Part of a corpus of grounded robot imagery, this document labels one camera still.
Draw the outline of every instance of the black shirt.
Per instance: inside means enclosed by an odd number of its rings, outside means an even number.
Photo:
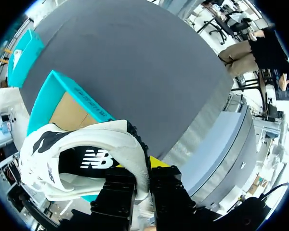
[[[283,51],[274,29],[267,27],[262,29],[264,38],[257,38],[257,41],[249,40],[251,52],[255,57],[260,69],[277,69],[280,73],[289,76],[288,57]]]

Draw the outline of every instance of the shoe tongue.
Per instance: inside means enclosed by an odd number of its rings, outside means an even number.
[[[74,187],[71,184],[64,184],[61,182],[60,176],[59,176],[59,158],[53,157],[50,158],[47,161],[47,173],[45,178],[43,179],[53,187],[60,189],[64,192],[68,192],[74,189]]]

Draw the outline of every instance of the yellow part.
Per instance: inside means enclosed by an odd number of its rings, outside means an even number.
[[[150,156],[150,162],[151,162],[151,168],[154,168],[154,167],[170,167],[170,165],[167,165],[165,164],[164,162],[156,159],[155,157],[153,156]]]
[[[12,54],[12,51],[10,51],[10,50],[8,50],[8,49],[6,49],[6,48],[4,49],[4,51],[7,52],[7,53],[9,53],[9,54]]]
[[[3,63],[5,63],[5,64],[8,63],[8,61],[6,61],[6,60],[4,60],[4,59],[0,59],[0,62],[3,62]]]

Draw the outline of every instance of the cardboard box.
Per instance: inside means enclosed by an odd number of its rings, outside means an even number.
[[[27,135],[49,123],[69,131],[112,120],[74,80],[52,70],[34,102]]]
[[[73,131],[96,124],[97,121],[66,92],[58,103],[49,123],[55,123],[63,130]]]
[[[264,179],[258,175],[253,184],[257,185],[257,186],[265,187],[267,185],[267,182],[268,181],[266,179]]]
[[[250,193],[251,195],[254,195],[257,189],[258,189],[258,185],[252,184],[250,189],[247,192]]]

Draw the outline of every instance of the black cable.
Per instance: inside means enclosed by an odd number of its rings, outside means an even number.
[[[271,189],[269,192],[267,192],[266,194],[263,194],[263,193],[262,193],[262,194],[260,195],[259,199],[260,199],[260,200],[263,200],[263,199],[265,199],[268,195],[270,195],[272,192],[274,192],[276,189],[279,189],[279,188],[282,187],[282,186],[288,186],[288,185],[289,185],[289,183],[280,184],[280,185],[272,188],[272,189]]]

